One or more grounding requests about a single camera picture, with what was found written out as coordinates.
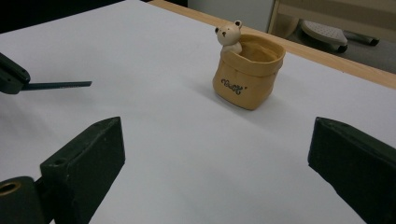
black metal rod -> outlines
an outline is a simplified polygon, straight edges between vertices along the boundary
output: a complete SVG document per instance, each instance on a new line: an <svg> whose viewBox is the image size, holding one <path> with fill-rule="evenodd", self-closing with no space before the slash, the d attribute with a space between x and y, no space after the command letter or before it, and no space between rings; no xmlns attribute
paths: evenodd
<svg viewBox="0 0 396 224"><path fill-rule="evenodd" d="M40 91L50 89L66 89L66 88L77 88L77 87L89 87L91 81L82 82L51 82L51 83L32 83L26 84L22 87L22 91Z"/></svg>

bear ear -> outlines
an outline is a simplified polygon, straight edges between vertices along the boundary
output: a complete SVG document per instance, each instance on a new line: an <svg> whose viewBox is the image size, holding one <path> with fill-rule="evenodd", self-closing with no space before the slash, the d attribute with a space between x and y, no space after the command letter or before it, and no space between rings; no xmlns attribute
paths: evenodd
<svg viewBox="0 0 396 224"><path fill-rule="evenodd" d="M242 22L241 21L235 21L234 24L241 29L242 27Z"/></svg>

bag-shaped pot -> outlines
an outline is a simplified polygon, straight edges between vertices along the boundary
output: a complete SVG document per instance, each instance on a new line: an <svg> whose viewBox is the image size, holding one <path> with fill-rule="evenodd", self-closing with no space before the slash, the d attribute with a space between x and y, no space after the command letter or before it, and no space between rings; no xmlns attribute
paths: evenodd
<svg viewBox="0 0 396 224"><path fill-rule="evenodd" d="M220 54L213 88L234 105L253 110L271 94L286 51L258 35L241 35L240 43L240 54Z"/></svg>

screw hole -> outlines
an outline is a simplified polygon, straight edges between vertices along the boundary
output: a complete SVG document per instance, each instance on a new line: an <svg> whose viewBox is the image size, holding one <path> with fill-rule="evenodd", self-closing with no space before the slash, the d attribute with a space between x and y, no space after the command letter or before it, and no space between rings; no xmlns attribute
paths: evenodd
<svg viewBox="0 0 396 224"><path fill-rule="evenodd" d="M0 186L0 196L7 195L14 192L21 186L19 182L10 182Z"/></svg>
<svg viewBox="0 0 396 224"><path fill-rule="evenodd" d="M66 159L59 159L59 160L56 160L53 164L56 166L59 166L59 165L64 164L65 162L66 162Z"/></svg>

teddy bear figurine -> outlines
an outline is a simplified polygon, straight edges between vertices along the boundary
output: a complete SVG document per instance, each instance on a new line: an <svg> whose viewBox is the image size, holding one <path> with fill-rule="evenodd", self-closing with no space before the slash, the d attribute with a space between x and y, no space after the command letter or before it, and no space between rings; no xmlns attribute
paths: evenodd
<svg viewBox="0 0 396 224"><path fill-rule="evenodd" d="M230 50L239 54L242 51L241 43L239 43L241 28L241 21L235 21L234 23L226 24L220 28L216 27L215 31L218 36L218 41L223 46L221 52Z"/></svg>

